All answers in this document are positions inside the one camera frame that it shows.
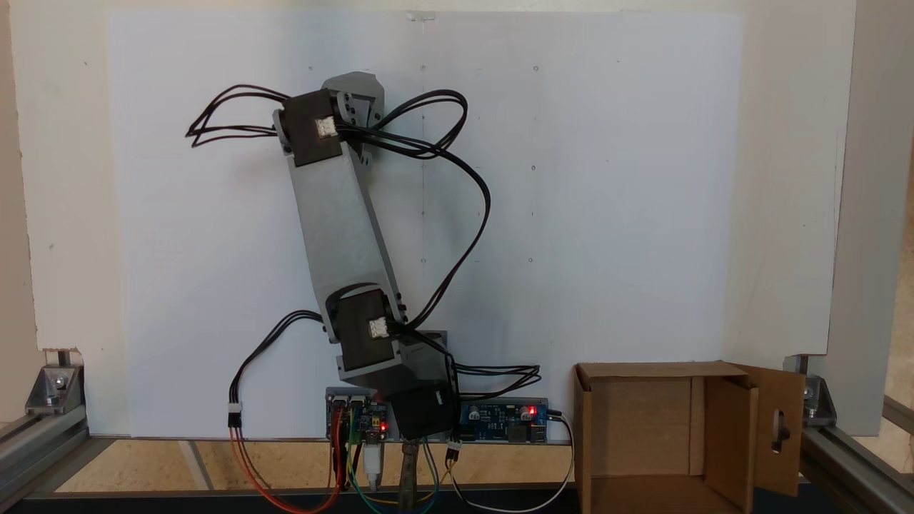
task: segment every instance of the robotic arm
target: robotic arm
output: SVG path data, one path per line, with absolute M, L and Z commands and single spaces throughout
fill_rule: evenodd
M 384 112 L 376 77 L 355 71 L 293 97 L 273 114 L 298 203 L 304 246 L 327 336 L 342 347 L 342 381 L 377 390 L 408 439 L 452 424 L 443 354 L 393 327 L 407 323 L 384 238 L 368 195 L 372 155 L 336 128 L 369 126 Z M 444 346 L 441 333 L 426 334 Z

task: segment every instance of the blue circuit board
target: blue circuit board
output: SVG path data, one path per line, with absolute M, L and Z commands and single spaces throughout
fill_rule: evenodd
M 461 439 L 465 442 L 544 444 L 548 407 L 543 398 L 465 402 L 461 407 Z

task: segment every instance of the white backdrop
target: white backdrop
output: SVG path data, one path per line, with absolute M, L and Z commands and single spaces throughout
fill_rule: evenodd
M 723 356 L 740 16 L 154 10 L 112 13 L 109 30 L 134 435 L 223 435 L 240 362 L 279 318 L 316 307 L 278 144 L 182 137 L 237 82 L 299 94 L 370 70 L 388 108 L 467 96 L 452 151 L 489 183 L 492 219 L 426 324 L 459 361 L 542 364 L 522 394 L 567 411 L 576 362 Z M 219 115 L 269 124 L 272 109 Z M 391 130 L 436 139 L 454 114 Z M 388 155 L 372 184 L 415 313 L 475 234 L 481 195 L 444 161 Z M 336 351 L 311 325 L 259 359 L 242 382 L 247 434 L 321 436 Z
M 473 4 L 645 11 L 540 18 L 423 2 L 438 10 L 425 23 L 262 2 L 107 10 L 123 4 L 137 5 L 12 13 L 38 345 L 82 353 L 96 434 L 224 437 L 238 363 L 313 305 L 278 150 L 180 137 L 238 81 L 295 94 L 367 68 L 388 106 L 467 94 L 477 119 L 454 149 L 489 181 L 494 214 L 429 327 L 471 363 L 540 362 L 529 394 L 559 408 L 579 360 L 774 367 L 825 351 L 853 0 Z M 449 117 L 426 114 L 427 135 Z M 422 120 L 398 128 L 422 134 Z M 380 164 L 372 194 L 414 310 L 481 202 L 450 167 Z M 318 434 L 334 349 L 316 330 L 252 367 L 250 435 Z

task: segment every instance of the red wire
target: red wire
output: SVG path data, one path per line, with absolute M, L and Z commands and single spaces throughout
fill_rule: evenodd
M 333 420 L 333 423 L 331 424 L 330 437 L 333 442 L 331 445 L 331 448 L 338 447 L 338 444 L 337 444 L 337 442 L 338 442 L 337 435 L 339 432 L 338 426 L 342 420 L 342 417 L 343 417 L 343 413 L 342 413 L 342 411 L 340 411 L 340 413 L 336 415 L 336 417 Z M 280 500 L 279 498 L 276 498 L 269 491 L 267 491 L 263 486 L 260 485 L 260 482 L 256 478 L 254 478 L 254 475 L 251 472 L 247 461 L 245 461 L 244 459 L 241 458 L 241 436 L 240 436 L 240 434 L 236 434 L 235 429 L 230 429 L 228 431 L 228 439 L 231 442 L 232 453 L 235 454 L 235 460 L 238 461 L 238 464 L 241 467 L 241 471 L 244 472 L 244 474 L 248 477 L 248 480 L 250 480 L 250 483 L 254 485 L 254 487 L 258 490 L 258 492 L 260 492 L 260 494 L 264 498 L 266 498 L 270 503 L 272 503 L 279 509 L 285 510 L 286 512 L 291 512 L 292 514 L 317 514 L 318 512 L 323 512 L 323 511 L 331 508 L 336 503 L 336 499 L 339 497 L 339 494 L 340 494 L 341 480 L 339 479 L 339 477 L 337 477 L 337 479 L 336 479 L 336 486 L 334 487 L 333 494 L 331 494 L 330 498 L 317 509 L 313 509 L 313 510 L 298 509 L 294 505 L 290 505 L 290 504 Z M 337 474 L 339 474 L 339 470 L 343 469 L 342 468 L 342 466 L 343 466 L 342 456 L 339 452 L 336 452 L 336 464 L 337 464 L 337 468 L 336 468 Z

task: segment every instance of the circuit board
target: circuit board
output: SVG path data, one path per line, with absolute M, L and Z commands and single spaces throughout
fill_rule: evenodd
M 346 405 L 350 405 L 351 402 L 362 402 L 362 407 L 360 409 L 360 414 L 358 419 L 355 420 L 356 428 L 353 431 L 353 444 L 359 444 L 363 441 L 368 443 L 376 443 L 379 441 L 385 441 L 388 438 L 388 407 L 385 403 L 379 403 L 372 400 L 370 397 L 365 396 L 364 394 L 351 394 L 352 392 L 364 393 L 365 390 L 353 388 L 351 391 L 348 391 L 346 388 L 336 388 L 334 390 L 335 394 L 329 393 L 326 396 L 326 437 L 330 438 L 330 423 L 332 421 L 331 415 L 334 409 L 334 404 L 337 402 L 345 402 Z M 347 430 L 349 426 L 349 419 L 344 420 L 345 427 Z
M 465 402 L 461 407 L 461 439 L 465 442 L 544 444 L 548 407 L 545 398 Z

